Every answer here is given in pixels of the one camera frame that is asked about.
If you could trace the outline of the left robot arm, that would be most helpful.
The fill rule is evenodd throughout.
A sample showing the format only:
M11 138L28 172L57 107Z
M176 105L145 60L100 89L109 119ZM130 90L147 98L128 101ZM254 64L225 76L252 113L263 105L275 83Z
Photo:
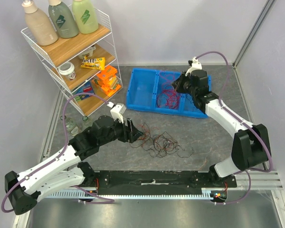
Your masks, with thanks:
M9 200L12 209L5 209L5 202L2 202L1 210L21 215L57 190L81 184L85 187L93 185L94 171L85 159L107 143L115 140L133 143L142 135L131 119L120 121L100 116L48 159L26 171L7 173L3 200Z

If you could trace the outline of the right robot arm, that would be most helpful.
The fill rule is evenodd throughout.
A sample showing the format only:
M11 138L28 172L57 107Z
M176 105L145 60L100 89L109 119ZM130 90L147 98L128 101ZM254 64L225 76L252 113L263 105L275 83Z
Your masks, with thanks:
M210 90L206 71L183 72L171 85L177 93L190 95L194 105L233 138L231 155L209 169L211 186L219 187L231 174L255 170L255 166L264 162L272 163L267 128L263 124L255 125L229 109Z

